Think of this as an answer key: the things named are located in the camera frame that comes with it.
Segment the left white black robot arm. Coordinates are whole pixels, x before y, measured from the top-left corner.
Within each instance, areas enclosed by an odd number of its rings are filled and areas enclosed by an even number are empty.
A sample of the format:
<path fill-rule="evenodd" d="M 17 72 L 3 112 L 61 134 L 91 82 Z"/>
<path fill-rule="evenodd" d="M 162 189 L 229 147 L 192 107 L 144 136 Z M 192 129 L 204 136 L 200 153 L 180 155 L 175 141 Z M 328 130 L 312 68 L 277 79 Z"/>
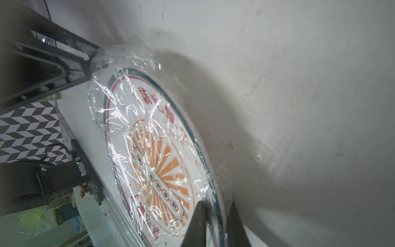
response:
<path fill-rule="evenodd" d="M 98 49 L 21 1 L 1 1 L 1 114 L 91 80 Z M 76 186 L 102 203 L 99 176 L 78 141 L 71 145 L 72 160 L 63 164 L 1 163 L 2 216 L 48 205 Z"/>

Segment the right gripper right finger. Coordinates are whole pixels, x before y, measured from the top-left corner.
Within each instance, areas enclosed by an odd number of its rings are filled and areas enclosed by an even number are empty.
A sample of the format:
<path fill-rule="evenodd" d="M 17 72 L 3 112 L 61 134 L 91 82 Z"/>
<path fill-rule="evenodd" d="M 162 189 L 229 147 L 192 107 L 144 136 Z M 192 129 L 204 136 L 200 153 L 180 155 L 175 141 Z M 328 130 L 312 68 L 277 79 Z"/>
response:
<path fill-rule="evenodd" d="M 227 216 L 226 233 L 229 247 L 251 247 L 234 201 Z"/>

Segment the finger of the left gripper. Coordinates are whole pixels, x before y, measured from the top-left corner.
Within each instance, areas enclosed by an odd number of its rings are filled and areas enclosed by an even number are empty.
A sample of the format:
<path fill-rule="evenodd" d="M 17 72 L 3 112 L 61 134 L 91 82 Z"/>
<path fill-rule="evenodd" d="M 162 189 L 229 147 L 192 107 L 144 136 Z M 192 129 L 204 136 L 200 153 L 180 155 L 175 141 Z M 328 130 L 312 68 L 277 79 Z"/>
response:
<path fill-rule="evenodd" d="M 11 35 L 61 43 L 93 57 L 99 46 L 73 34 L 51 20 L 46 1 L 1 1 L 1 37 Z"/>
<path fill-rule="evenodd" d="M 1 40 L 1 114 L 91 79 L 87 61 L 43 42 Z"/>

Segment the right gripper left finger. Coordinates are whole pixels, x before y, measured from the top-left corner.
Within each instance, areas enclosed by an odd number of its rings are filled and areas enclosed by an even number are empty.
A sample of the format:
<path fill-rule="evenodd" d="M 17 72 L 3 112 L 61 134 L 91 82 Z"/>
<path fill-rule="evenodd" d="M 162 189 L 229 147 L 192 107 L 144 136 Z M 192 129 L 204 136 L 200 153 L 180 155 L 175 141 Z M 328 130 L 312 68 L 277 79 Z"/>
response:
<path fill-rule="evenodd" d="M 181 247 L 206 247 L 207 208 L 199 201 L 192 215 Z"/>

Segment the round patterned ceramic plate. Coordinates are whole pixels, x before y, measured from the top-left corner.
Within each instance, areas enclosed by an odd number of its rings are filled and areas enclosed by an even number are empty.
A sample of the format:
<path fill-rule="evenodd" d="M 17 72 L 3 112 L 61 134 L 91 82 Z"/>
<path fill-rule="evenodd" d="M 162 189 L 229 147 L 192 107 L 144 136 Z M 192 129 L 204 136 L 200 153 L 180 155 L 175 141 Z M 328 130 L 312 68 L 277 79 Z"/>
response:
<path fill-rule="evenodd" d="M 144 247 L 179 247 L 204 201 L 207 245 L 225 246 L 224 206 L 208 159 L 175 102 L 146 74 L 116 69 L 103 86 L 109 157 L 128 218 Z"/>

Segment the clear plastic wrap sheet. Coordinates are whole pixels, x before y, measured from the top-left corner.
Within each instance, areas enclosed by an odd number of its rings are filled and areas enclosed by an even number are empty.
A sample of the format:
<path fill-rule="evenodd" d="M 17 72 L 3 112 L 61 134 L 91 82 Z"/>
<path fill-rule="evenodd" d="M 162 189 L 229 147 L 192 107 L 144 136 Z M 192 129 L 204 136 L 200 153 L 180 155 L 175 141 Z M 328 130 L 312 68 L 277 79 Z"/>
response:
<path fill-rule="evenodd" d="M 209 158 L 172 80 L 147 50 L 102 48 L 89 108 L 104 134 L 121 208 L 144 247 L 180 247 L 201 234 L 226 246 L 226 213 Z"/>

